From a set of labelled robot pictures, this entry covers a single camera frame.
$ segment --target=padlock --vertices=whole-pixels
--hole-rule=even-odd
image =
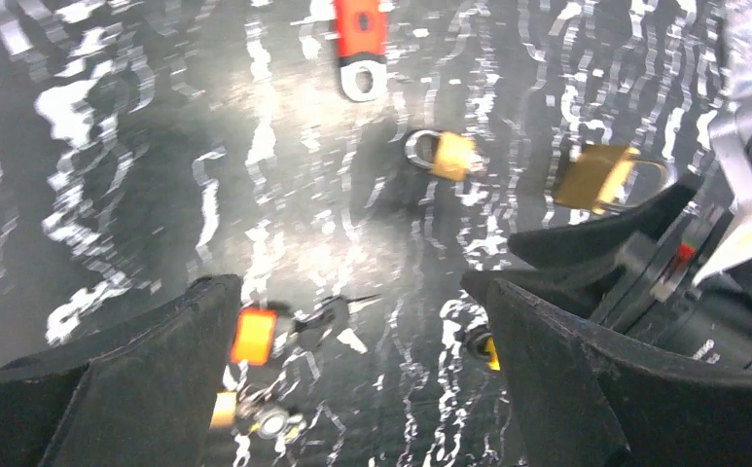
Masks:
[[[456,338],[470,355],[485,362],[491,371],[498,372],[501,370],[499,355],[496,353],[496,343],[489,326],[481,324],[469,331],[458,333]]]
[[[638,151],[629,146],[586,145],[559,181],[554,190],[554,201],[564,207],[584,209],[598,215],[631,209],[636,205],[619,203],[617,198],[630,172],[640,164],[650,165],[660,172],[657,193],[676,183],[676,167],[671,162],[640,158]]]
[[[422,136],[430,136],[439,140],[438,148],[431,162],[423,159],[416,149],[418,140]],[[416,167],[454,182],[464,180],[469,174],[484,171],[484,160],[476,153],[476,143],[470,138],[450,131],[420,129],[413,132],[407,138],[405,155],[408,161]]]

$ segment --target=brass padlock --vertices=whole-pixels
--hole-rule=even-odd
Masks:
[[[439,140],[431,162],[423,159],[416,149],[419,138],[424,136]],[[450,131],[420,129],[413,132],[407,138],[405,155],[416,167],[454,182],[464,180],[469,174],[484,171],[484,160],[476,153],[476,143],[470,138]]]
[[[631,209],[635,205],[621,204],[617,198],[630,172],[640,164],[659,170],[657,192],[676,183],[676,167],[671,162],[640,158],[639,152],[629,146],[586,145],[559,182],[554,191],[554,201],[561,206],[599,215]]]

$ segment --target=red keychain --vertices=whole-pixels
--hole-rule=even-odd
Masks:
[[[350,99],[365,102],[378,98],[387,88],[387,19],[379,0],[335,0],[339,33],[341,89]],[[372,86],[361,90],[359,73],[369,73]]]

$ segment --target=shiny floor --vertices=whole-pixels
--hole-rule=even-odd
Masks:
[[[207,273],[302,310],[382,294],[351,321],[364,351],[272,377],[302,436],[224,436],[211,465],[519,463],[501,381],[454,338],[484,320],[460,273],[589,217],[550,196],[574,146],[706,169],[722,103],[718,1],[385,3],[389,81],[364,103],[339,90],[329,0],[55,3],[0,8],[0,365]],[[487,174],[411,166],[416,128],[472,137]]]

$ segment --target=orange reflector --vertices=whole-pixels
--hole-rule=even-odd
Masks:
[[[238,316],[232,360],[249,365],[264,365],[272,350],[277,314],[269,309],[245,308]]]

